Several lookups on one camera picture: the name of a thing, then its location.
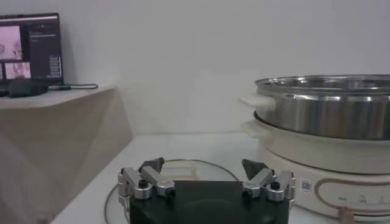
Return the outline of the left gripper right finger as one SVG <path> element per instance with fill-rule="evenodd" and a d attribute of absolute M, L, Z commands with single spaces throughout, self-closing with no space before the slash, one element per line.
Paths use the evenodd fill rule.
<path fill-rule="evenodd" d="M 242 183 L 243 197 L 248 200 L 264 197 L 268 201 L 287 201 L 289 207 L 296 203 L 296 177 L 292 171 L 283 170 L 279 174 L 265 163 L 243 159 L 241 165 L 248 180 Z"/>

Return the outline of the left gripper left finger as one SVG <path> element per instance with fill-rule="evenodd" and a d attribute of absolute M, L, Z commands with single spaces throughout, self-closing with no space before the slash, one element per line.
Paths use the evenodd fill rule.
<path fill-rule="evenodd" d="M 119 171 L 118 200 L 125 212 L 130 212 L 131 200 L 149 200 L 153 190 L 165 199 L 176 195 L 175 182 L 160 174 L 164 163 L 164 158 L 160 157 L 145 161 L 138 169 L 125 167 Z"/>

